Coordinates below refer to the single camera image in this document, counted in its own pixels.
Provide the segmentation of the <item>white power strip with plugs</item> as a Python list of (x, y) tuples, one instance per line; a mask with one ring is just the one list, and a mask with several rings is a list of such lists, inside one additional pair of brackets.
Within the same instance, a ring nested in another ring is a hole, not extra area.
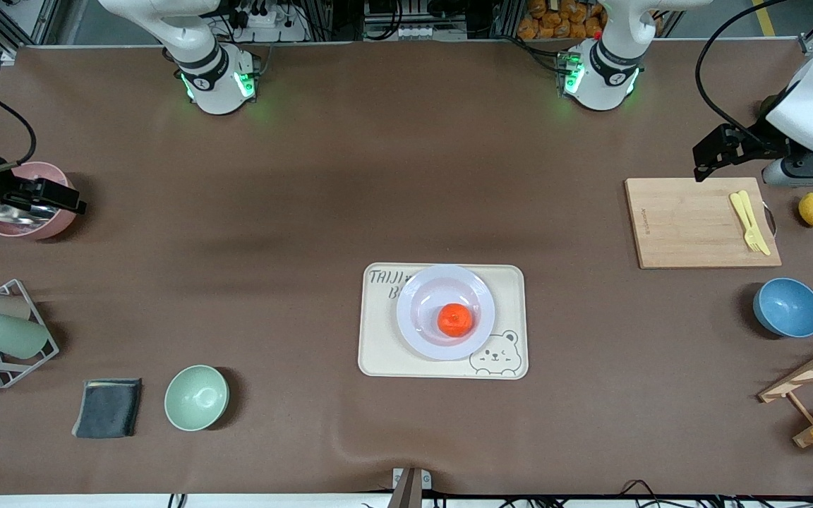
[(233, 38), (244, 43), (310, 42), (313, 41), (303, 9), (293, 4), (267, 4), (255, 11), (236, 14), (238, 28)]

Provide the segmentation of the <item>bag of orange fruit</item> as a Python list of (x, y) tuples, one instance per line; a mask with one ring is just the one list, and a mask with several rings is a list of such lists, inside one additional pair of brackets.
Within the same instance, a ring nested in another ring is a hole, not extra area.
[(517, 38), (593, 39), (601, 36), (608, 13), (597, 0), (525, 0)]

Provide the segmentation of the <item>dark grey folded cloth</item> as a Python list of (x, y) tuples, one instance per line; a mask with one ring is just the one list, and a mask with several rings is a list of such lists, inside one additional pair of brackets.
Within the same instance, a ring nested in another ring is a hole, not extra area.
[(82, 440), (133, 436), (142, 386), (140, 378), (85, 380), (72, 435)]

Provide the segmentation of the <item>grey table edge bracket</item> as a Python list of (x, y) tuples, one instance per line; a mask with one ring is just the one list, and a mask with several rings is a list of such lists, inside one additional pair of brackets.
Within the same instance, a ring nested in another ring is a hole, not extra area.
[(395, 468), (387, 508), (423, 508), (423, 496), (432, 486), (432, 473), (423, 468)]

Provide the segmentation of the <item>orange mandarin fruit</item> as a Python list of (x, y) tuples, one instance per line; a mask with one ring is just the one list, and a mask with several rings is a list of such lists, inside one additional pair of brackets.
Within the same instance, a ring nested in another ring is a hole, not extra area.
[(438, 312), (436, 325), (446, 337), (459, 338), (474, 328), (474, 313), (462, 303), (446, 303)]

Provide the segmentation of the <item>yellow plastic fork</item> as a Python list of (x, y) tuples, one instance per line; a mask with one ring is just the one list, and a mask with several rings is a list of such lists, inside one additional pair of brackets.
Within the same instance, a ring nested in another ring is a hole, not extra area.
[(733, 209), (735, 209), (736, 215), (739, 217), (739, 220), (742, 223), (743, 241), (745, 241), (752, 252), (764, 253), (757, 235), (759, 233), (757, 223), (754, 221), (754, 219), (752, 219), (752, 216), (749, 215), (752, 211), (751, 207), (742, 201), (739, 193), (731, 193), (729, 195), (729, 200), (732, 203)]

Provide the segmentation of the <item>cream tray with bear print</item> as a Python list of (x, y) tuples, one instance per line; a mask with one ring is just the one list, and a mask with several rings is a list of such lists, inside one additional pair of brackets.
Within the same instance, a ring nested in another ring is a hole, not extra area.
[(512, 265), (458, 265), (493, 293), (496, 318), (488, 341), (470, 357), (435, 361), (416, 353), (396, 325), (396, 302), (407, 281), (428, 263), (376, 262), (363, 273), (358, 365), (368, 376), (517, 380), (529, 369), (523, 272)]

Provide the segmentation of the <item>bamboo cutting board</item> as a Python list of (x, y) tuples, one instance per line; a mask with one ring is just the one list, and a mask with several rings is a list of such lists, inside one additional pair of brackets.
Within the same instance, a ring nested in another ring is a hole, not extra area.
[[(629, 178), (624, 183), (642, 269), (780, 267), (780, 252), (754, 177)], [(768, 255), (751, 251), (730, 194), (749, 194)]]

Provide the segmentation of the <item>pale green bowl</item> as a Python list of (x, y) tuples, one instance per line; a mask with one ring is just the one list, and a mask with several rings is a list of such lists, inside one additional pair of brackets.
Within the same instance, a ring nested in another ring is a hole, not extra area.
[(177, 373), (164, 395), (164, 412), (177, 430), (206, 430), (229, 404), (229, 383), (209, 365), (192, 365)]

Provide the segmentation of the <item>yellow plastic knife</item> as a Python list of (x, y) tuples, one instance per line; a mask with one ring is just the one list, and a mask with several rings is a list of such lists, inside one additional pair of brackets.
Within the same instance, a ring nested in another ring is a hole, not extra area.
[(740, 216), (743, 221), (743, 228), (745, 228), (743, 238), (745, 238), (745, 242), (749, 248), (754, 252), (761, 251), (764, 256), (771, 256), (771, 250), (764, 240), (764, 235), (761, 234), (761, 229), (759, 229), (749, 194), (745, 190), (739, 190), (738, 193), (732, 194), (730, 198), (731, 200), (736, 198), (738, 205), (733, 206), (735, 206), (737, 211), (742, 210)]

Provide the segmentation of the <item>metal scoop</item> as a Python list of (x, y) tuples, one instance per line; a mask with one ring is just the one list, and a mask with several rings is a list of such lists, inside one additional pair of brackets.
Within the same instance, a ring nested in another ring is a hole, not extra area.
[(49, 221), (46, 217), (34, 215), (32, 211), (23, 211), (22, 209), (10, 206), (1, 205), (0, 203), (0, 222), (12, 224), (38, 224)]

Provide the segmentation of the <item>mint green cup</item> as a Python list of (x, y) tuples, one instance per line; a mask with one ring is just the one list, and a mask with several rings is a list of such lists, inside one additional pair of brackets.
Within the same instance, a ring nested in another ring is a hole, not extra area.
[(51, 335), (38, 322), (0, 314), (0, 353), (27, 360), (41, 353)]

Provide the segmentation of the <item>pink bowl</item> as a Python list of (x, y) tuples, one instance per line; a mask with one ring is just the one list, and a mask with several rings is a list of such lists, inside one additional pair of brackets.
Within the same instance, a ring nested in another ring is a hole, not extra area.
[[(13, 173), (22, 178), (33, 179), (36, 177), (45, 178), (52, 182), (64, 184), (75, 188), (71, 180), (53, 164), (42, 162), (30, 162), (14, 168)], [(71, 225), (76, 218), (75, 213), (61, 211), (51, 208), (51, 214), (35, 214), (46, 217), (49, 221), (38, 224), (12, 224), (0, 222), (0, 236), (3, 238), (19, 238), (26, 241), (41, 241), (46, 238), (54, 238)]]

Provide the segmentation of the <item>pale lavender round plate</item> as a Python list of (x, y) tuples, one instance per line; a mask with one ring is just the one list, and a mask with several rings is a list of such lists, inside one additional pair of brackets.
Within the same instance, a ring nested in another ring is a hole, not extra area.
[[(461, 306), (470, 325), (452, 337), (438, 324), (445, 306)], [(476, 353), (493, 332), (493, 293), (477, 274), (458, 265), (422, 269), (401, 289), (395, 305), (397, 329), (407, 345), (435, 361), (464, 360)]]

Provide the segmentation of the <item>wooden peg rack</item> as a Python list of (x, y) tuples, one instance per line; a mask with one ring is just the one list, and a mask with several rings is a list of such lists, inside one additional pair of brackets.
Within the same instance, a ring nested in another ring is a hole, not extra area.
[(797, 389), (809, 384), (813, 384), (813, 359), (779, 379), (778, 382), (772, 383), (756, 396), (761, 403), (771, 403), (779, 399), (785, 399), (809, 421), (809, 427), (793, 437), (793, 443), (799, 448), (813, 447), (813, 415), (795, 395)]

